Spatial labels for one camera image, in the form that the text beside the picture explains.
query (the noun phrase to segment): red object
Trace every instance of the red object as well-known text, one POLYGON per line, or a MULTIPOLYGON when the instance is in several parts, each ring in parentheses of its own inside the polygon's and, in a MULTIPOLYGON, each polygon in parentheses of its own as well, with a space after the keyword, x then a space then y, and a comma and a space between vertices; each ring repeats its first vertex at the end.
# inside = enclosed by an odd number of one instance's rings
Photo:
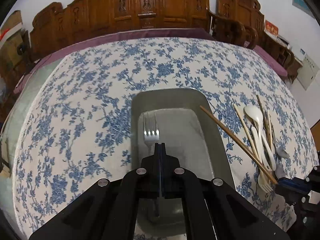
POLYGON ((9 31, 10 29, 6 29, 0 36, 0 41, 2 40, 3 36, 9 31))

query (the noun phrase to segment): pile of utensils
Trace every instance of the pile of utensils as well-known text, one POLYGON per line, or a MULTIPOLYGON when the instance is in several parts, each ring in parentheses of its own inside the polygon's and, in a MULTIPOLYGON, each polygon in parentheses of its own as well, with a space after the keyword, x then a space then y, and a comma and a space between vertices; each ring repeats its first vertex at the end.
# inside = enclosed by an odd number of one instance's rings
POLYGON ((244 112, 247 115, 249 120, 252 120, 254 126, 251 127, 251 133, 253 139, 249 133, 247 125, 240 114, 240 111, 236 104, 233 105, 235 111, 244 127, 244 131, 247 135, 247 138, 251 144, 253 153, 245 146, 242 141, 237 138, 225 125, 223 125, 218 119, 216 119, 211 113, 206 111, 202 106, 200 108, 206 112, 207 115, 213 119, 217 125, 219 125, 245 152, 246 154, 259 166, 260 174, 258 176, 258 185, 265 193, 270 193, 273 188, 270 185, 270 182, 277 184, 277 180, 273 177, 273 172, 275 172, 276 177, 282 178, 285 177, 285 172, 282 165, 276 163, 276 160, 273 155, 273 149, 275 149, 276 159, 279 157, 289 158, 289 155, 285 150, 276 148, 276 137, 274 134, 273 125, 271 122, 271 117, 269 110, 267 110, 267 115, 265 114, 259 96, 257 95, 259 107, 249 105, 244 108, 244 112), (269 157, 269 162, 265 156, 263 145, 266 149, 266 152, 269 157))

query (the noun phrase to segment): tablecloth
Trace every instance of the tablecloth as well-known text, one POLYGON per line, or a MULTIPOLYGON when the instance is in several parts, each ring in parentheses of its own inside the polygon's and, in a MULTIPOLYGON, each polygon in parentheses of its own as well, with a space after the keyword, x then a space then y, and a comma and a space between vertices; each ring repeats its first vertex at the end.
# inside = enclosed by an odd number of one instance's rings
MULTIPOLYGON (((276 73, 252 50, 216 41, 148 38, 107 43, 71 53, 52 72, 21 129, 13 169, 13 201, 29 237, 100 178, 131 169, 132 98, 143 90, 189 87, 201 91, 213 114, 245 144, 233 103, 269 109, 288 177, 304 178, 318 164, 303 113, 276 73)), ((223 131, 236 190, 279 227, 293 208, 257 185, 255 163, 223 131)), ((136 232, 136 239, 149 239, 136 232)))

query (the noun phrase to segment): metal tray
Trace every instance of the metal tray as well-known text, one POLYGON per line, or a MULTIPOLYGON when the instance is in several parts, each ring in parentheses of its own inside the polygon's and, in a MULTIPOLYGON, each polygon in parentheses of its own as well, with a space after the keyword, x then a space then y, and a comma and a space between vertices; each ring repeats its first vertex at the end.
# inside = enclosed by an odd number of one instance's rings
MULTIPOLYGON (((194 172, 199 178, 211 180, 219 177, 235 188, 218 127, 199 108, 200 105, 211 111, 206 97, 201 92, 187 88, 144 91, 133 98, 132 168, 139 168, 141 159, 148 155, 147 147, 143 143, 141 115, 144 112, 162 109, 156 114, 160 130, 159 143, 166 143, 167 154, 179 158, 180 165, 194 172), (178 111, 181 111, 181 118, 177 116, 178 111), (171 115, 171 120, 165 120, 166 114, 171 115), (194 136, 190 132, 185 133, 175 141, 172 139, 172 135, 175 134, 174 125, 183 125, 182 118, 194 128, 194 136), (183 144, 186 145, 184 150, 181 149, 183 144)), ((153 236, 165 237, 185 233, 180 199, 140 200, 137 222, 145 233, 153 236)))

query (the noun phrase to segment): metal fork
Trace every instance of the metal fork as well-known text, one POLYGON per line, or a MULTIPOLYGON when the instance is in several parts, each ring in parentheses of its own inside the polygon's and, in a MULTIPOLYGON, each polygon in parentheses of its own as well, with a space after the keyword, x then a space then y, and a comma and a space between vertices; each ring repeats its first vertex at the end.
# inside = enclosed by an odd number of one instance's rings
POLYGON ((149 155, 152 155, 152 146, 159 141, 160 137, 156 114, 143 113, 142 117, 144 143, 148 147, 149 155))

